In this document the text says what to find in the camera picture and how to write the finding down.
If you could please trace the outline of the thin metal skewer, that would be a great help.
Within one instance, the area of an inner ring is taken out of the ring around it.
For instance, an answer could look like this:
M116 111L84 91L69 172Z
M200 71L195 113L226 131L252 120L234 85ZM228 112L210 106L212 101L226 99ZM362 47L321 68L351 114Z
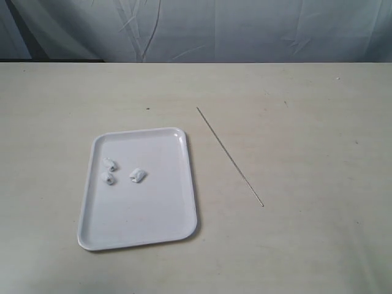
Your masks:
M225 145L223 144L223 142L221 141L221 139L219 138L218 134L216 133L216 131L213 129L212 125L209 123L209 121L207 120L206 116L203 114L202 110L200 109L200 107L196 107L198 113L200 114L200 116L202 117L202 120L205 122L205 124L207 125L208 129L211 131L212 135L214 136L214 138L217 140L218 144L220 145L220 147L222 148L222 150L224 151L224 153L226 154L226 156L229 158L230 162L232 163L232 165L235 167L235 169L237 170L237 172L239 173L239 175L242 177L243 181L246 183L246 185L248 186L248 188L251 190L252 194L254 195L254 197L257 199L257 201L259 202L261 207L265 207L262 199L260 198L260 196L258 195L258 193L255 191L255 189L252 187L251 183L249 182L249 180L247 179L247 177L245 176L245 174L243 173L243 171L240 169L240 167L238 166L238 164L235 162L234 158L232 157L232 155L229 153L228 149L225 147Z

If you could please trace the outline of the white plastic tray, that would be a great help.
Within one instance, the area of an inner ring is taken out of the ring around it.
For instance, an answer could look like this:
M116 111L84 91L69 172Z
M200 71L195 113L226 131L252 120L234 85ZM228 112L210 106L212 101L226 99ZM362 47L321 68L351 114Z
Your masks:
M101 180L114 160L114 185ZM147 175L133 183L141 168ZM77 240L88 251L180 241L198 225L187 137L176 127L112 132L94 140Z

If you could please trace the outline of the white backdrop cloth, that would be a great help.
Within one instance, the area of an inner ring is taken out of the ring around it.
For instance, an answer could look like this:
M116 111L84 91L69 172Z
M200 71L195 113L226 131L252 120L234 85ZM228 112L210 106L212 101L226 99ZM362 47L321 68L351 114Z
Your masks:
M1 59L389 62L390 1L2 1Z

